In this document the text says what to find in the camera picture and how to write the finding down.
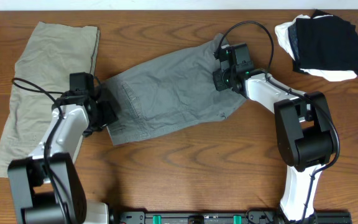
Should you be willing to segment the grey shorts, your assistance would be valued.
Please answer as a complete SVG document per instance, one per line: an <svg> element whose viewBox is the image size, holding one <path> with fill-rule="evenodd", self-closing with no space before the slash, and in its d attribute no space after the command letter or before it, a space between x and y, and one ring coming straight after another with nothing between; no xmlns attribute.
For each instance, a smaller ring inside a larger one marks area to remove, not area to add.
<svg viewBox="0 0 358 224"><path fill-rule="evenodd" d="M221 33L202 45L157 57L107 79L103 86L118 117L107 126L112 143L143 141L222 121L243 105L243 96L215 89L213 72L220 64L213 53L219 43L227 43Z"/></svg>

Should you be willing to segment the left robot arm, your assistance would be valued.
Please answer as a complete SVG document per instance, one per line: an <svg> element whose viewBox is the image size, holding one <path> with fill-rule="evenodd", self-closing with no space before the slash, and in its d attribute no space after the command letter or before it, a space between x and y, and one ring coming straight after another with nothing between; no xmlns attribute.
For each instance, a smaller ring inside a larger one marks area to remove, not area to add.
<svg viewBox="0 0 358 224"><path fill-rule="evenodd" d="M42 140L7 170L18 223L109 223L108 206L86 199L74 163L82 138L115 121L110 101L88 95L54 100Z"/></svg>

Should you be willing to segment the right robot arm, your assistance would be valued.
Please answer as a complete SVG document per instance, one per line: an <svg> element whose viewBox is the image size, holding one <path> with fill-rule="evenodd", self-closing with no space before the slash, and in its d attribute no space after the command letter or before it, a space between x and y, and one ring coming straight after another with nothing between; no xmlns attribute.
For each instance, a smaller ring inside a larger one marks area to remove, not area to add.
<svg viewBox="0 0 358 224"><path fill-rule="evenodd" d="M294 90L263 69L234 75L219 69L213 72L213 82L217 91L230 89L274 114L277 147L287 165L276 221L312 222L318 179L339 156L339 137L325 96Z"/></svg>

